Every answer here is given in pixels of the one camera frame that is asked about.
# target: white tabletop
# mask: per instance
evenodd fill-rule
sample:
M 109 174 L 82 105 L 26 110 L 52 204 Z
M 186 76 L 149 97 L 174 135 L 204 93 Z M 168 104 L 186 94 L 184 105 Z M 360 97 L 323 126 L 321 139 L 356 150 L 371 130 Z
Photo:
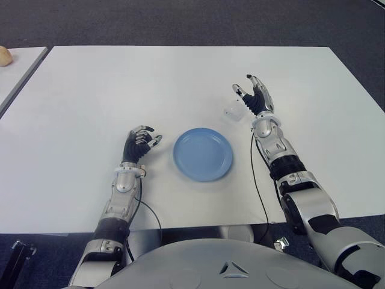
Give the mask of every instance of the white tabletop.
M 141 163 L 143 200 L 164 228 L 263 223 L 250 168 L 248 113 L 223 109 L 232 84 L 268 87 L 285 136 L 335 201 L 341 217 L 385 213 L 385 116 L 329 48 L 55 47 L 0 119 L 0 232 L 87 232 L 110 197 L 128 131 L 150 125 L 164 138 Z M 172 160 L 188 129 L 230 142 L 222 179 L 194 182 Z M 270 221 L 284 222 L 268 170 L 254 166 Z M 157 228 L 146 207 L 134 229 Z
M 13 62 L 0 67 L 0 111 L 47 51 L 45 47 L 11 48 Z

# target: robot forearm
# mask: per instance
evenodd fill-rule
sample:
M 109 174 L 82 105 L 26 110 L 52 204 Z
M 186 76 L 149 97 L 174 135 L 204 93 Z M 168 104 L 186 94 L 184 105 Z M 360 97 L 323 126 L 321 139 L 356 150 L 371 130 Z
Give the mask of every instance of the robot forearm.
M 93 288 L 107 280 L 124 267 L 123 248 L 129 235 L 134 206 L 133 199 L 140 188 L 139 178 L 146 175 L 144 166 L 138 160 L 157 145 L 162 137 L 154 139 L 147 131 L 148 126 L 133 129 L 126 140 L 123 159 L 112 183 L 112 194 L 106 203 L 99 223 L 72 275 L 69 286 Z
M 286 220 L 294 232 L 307 234 L 329 271 L 362 288 L 383 288 L 385 247 L 361 230 L 340 224 L 332 199 L 285 139 L 266 87 L 255 76 L 247 78 L 254 96 L 236 84 L 233 89 L 256 115 L 256 144 L 277 182 Z

